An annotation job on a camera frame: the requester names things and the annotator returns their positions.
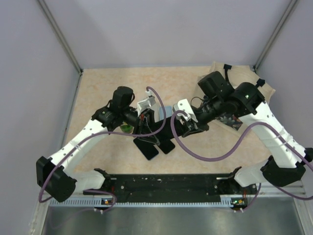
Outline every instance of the gray wall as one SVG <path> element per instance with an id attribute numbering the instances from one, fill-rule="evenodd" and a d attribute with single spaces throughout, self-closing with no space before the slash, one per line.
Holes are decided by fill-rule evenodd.
<path id="1" fill-rule="evenodd" d="M 36 160 L 60 146 L 78 74 L 34 0 L 0 7 L 0 228 L 28 232 Z"/>
<path id="2" fill-rule="evenodd" d="M 83 68 L 256 62 L 290 0 L 46 0 Z"/>
<path id="3" fill-rule="evenodd" d="M 312 0 L 299 2 L 259 70 L 277 90 L 270 102 L 272 111 L 305 147 L 313 147 L 312 9 Z M 313 195 L 313 174 L 307 172 L 303 182 Z"/>

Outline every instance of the metal frame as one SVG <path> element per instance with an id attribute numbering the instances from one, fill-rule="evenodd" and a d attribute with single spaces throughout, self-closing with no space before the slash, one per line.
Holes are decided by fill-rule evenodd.
<path id="1" fill-rule="evenodd" d="M 64 135 L 63 135 L 63 138 L 62 138 L 62 141 L 61 141 L 60 148 L 66 144 L 67 134 L 68 134 L 67 130 L 69 129 L 70 121 L 72 120 L 74 107 L 75 107 L 75 103 L 76 103 L 79 87 L 80 87 L 80 84 L 81 84 L 81 81 L 82 81 L 83 73 L 84 73 L 83 71 L 80 73 L 79 78 L 77 80 L 76 89 L 75 89 L 73 101 L 72 101 L 72 104 L 71 104 L 71 107 L 70 107 L 70 111 L 69 111 L 69 114 L 68 114 L 68 117 L 67 117 L 67 122 L 66 122 L 66 125 L 65 125 L 65 132 L 64 132 Z"/>
<path id="2" fill-rule="evenodd" d="M 55 33 L 55 36 L 59 40 L 61 46 L 63 47 L 63 49 L 66 53 L 66 55 L 69 58 L 69 60 L 74 65 L 77 72 L 81 75 L 83 70 L 79 66 L 75 55 L 73 54 L 73 52 L 72 52 L 71 48 L 69 47 L 62 31 L 60 30 L 58 24 L 56 23 L 56 21 L 53 17 L 53 15 L 51 14 L 51 11 L 49 10 L 47 3 L 45 2 L 45 0 L 36 0 L 36 2 L 38 3 L 38 5 L 39 5 L 40 9 L 42 10 L 43 14 L 45 15 L 46 19 L 48 20 L 53 32 Z"/>
<path id="3" fill-rule="evenodd" d="M 269 38 L 268 42 L 266 43 L 261 55 L 259 56 L 258 60 L 256 61 L 253 68 L 257 71 L 261 64 L 263 63 L 265 57 L 267 56 L 268 52 L 270 51 L 271 47 L 273 46 L 274 42 L 276 41 L 279 33 L 281 32 L 283 26 L 286 24 L 287 20 L 291 16 L 292 12 L 295 10 L 299 0 L 291 0 L 289 5 L 287 6 L 282 18 L 278 22 L 276 28 L 274 29 L 271 37 Z"/>

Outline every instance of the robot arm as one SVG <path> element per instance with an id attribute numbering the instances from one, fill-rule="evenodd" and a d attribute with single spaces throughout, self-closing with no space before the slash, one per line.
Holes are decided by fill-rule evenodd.
<path id="1" fill-rule="evenodd" d="M 264 125 L 254 126 L 253 132 L 272 155 L 261 163 L 236 169 L 230 175 L 230 180 L 235 180 L 242 187 L 265 181 L 283 187 L 301 179 L 305 172 L 304 163 L 295 153 L 286 148 L 286 144 L 309 162 L 312 161 L 313 150 L 305 149 L 285 130 L 257 87 L 251 83 L 242 83 L 233 89 L 219 72 L 207 75 L 198 82 L 198 85 L 206 95 L 199 108 L 191 106 L 198 125 L 208 123 L 219 115 L 227 113 L 234 114 L 246 125 L 266 123 L 279 133 L 279 136 L 276 136 Z"/>
<path id="2" fill-rule="evenodd" d="M 207 131 L 209 129 L 207 124 L 224 113 L 234 114 L 247 125 L 260 121 L 267 123 L 280 133 L 277 137 L 263 125 L 253 127 L 252 130 L 270 150 L 272 156 L 250 167 L 235 169 L 227 178 L 229 184 L 246 187 L 254 183 L 269 181 L 275 186 L 282 187 L 301 179 L 305 172 L 304 164 L 286 148 L 285 144 L 290 144 L 308 161 L 313 158 L 312 149 L 305 149 L 298 144 L 283 128 L 271 112 L 263 95 L 253 84 L 242 83 L 234 89 L 219 72 L 213 72 L 199 81 L 198 85 L 205 94 L 204 102 L 200 107 L 191 106 L 187 99 L 173 106 L 174 111 L 181 110 L 186 113 L 186 115 L 179 114 L 175 118 L 174 126 L 178 136 L 186 137 Z M 76 137 L 50 158 L 41 157 L 37 161 L 38 185 L 43 187 L 53 168 L 59 165 L 45 187 L 45 190 L 57 201 L 65 201 L 73 192 L 101 188 L 105 179 L 109 177 L 105 171 L 95 169 L 90 172 L 73 173 L 73 170 L 94 145 L 123 122 L 134 127 L 133 134 L 137 135 L 134 142 L 145 141 L 143 148 L 148 149 L 148 152 L 155 149 L 154 145 L 158 145 L 164 153 L 170 152 L 175 147 L 170 141 L 174 137 L 170 126 L 171 118 L 165 120 L 161 131 L 148 135 L 160 129 L 163 122 L 154 121 L 154 112 L 151 109 L 155 103 L 154 97 L 148 94 L 145 100 L 137 104 L 137 109 L 130 107 L 133 100 L 132 89 L 119 87 L 115 90 L 108 105 L 97 110 Z"/>

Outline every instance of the enclosure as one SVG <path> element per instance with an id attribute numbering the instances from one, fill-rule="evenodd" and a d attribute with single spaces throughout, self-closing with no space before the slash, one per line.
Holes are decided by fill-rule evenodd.
<path id="1" fill-rule="evenodd" d="M 190 100 L 214 61 L 250 68 L 276 92 L 273 114 L 304 147 L 312 146 L 313 2 L 309 0 L 12 0 L 0 10 L 2 234 L 313 234 L 313 202 L 263 184 L 243 214 L 218 209 L 116 208 L 84 212 L 38 203 L 36 161 L 71 140 L 118 86 L 138 102 L 152 86 L 166 105 Z M 210 130 L 184 139 L 198 154 L 219 156 L 238 136 Z M 132 138 L 112 136 L 76 170 L 112 174 L 230 173 L 268 158 L 249 135 L 229 159 L 203 163 L 177 146 L 147 161 Z M 313 194 L 313 173 L 285 187 Z"/>

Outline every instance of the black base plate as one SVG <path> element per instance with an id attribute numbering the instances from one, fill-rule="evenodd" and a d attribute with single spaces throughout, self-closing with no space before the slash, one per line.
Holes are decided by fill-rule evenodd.
<path id="1" fill-rule="evenodd" d="M 221 180 L 229 174 L 113 174 L 99 190 L 116 195 L 118 202 L 147 203 L 195 203 L 220 202 L 223 194 L 255 194 L 252 186 L 239 190 L 218 188 Z"/>

